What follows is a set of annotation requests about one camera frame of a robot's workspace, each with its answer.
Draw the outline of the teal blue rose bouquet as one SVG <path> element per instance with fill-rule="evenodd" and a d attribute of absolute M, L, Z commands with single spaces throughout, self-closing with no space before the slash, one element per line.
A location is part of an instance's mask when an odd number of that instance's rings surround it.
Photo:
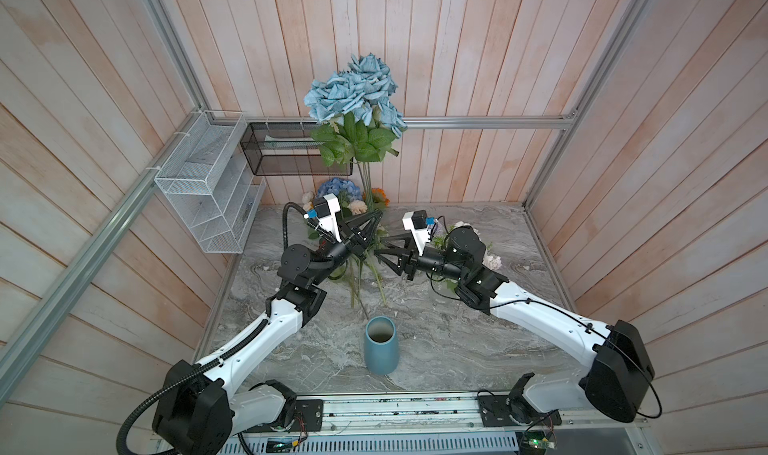
<path fill-rule="evenodd" d="M 391 97 L 397 91 L 390 67 L 369 53 L 354 56 L 346 70 L 327 80 L 315 80 L 304 96 L 310 117 L 317 122 L 310 136 L 324 165 L 354 164 L 362 181 L 357 199 L 368 210 L 374 199 L 372 165 L 397 157 L 395 142 L 407 130 L 404 116 Z"/>

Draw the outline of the pink white hydrangea bouquet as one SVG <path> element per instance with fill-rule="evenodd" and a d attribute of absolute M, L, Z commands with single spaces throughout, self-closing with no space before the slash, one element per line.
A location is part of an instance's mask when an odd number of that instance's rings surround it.
<path fill-rule="evenodd" d="M 433 271 L 452 282 L 460 299 L 494 298 L 509 278 L 486 264 L 486 252 L 486 245 L 471 225 L 455 225 L 435 248 Z"/>

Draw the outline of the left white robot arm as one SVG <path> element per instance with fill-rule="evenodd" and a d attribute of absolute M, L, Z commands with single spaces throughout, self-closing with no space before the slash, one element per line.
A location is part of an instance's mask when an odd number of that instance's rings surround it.
<path fill-rule="evenodd" d="M 375 209 L 342 220 L 336 232 L 321 232 L 323 240 L 315 249 L 286 246 L 277 272 L 281 284 L 266 300 L 264 312 L 198 362 L 173 365 L 163 387 L 124 422 L 118 452 L 128 453 L 127 432 L 149 408 L 155 410 L 152 429 L 169 444 L 171 454 L 216 454 L 230 437 L 253 427 L 290 425 L 296 395 L 287 386 L 268 380 L 246 392 L 239 388 L 273 350 L 319 312 L 327 295 L 321 283 L 351 256 L 365 254 L 382 216 Z"/>

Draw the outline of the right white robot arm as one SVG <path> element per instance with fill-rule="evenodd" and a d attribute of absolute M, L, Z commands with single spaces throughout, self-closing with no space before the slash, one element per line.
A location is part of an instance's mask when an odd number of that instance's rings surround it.
<path fill-rule="evenodd" d="M 515 422 L 540 423 L 561 409 L 595 409 L 622 423 L 639 416 L 655 371 L 634 325 L 593 320 L 526 291 L 485 264 L 486 246 L 469 225 L 450 231 L 440 247 L 429 239 L 428 230 L 411 229 L 384 238 L 375 255 L 398 275 L 412 278 L 422 271 L 453 281 L 456 298 L 469 308 L 544 338 L 580 365 L 523 374 L 507 396 Z"/>

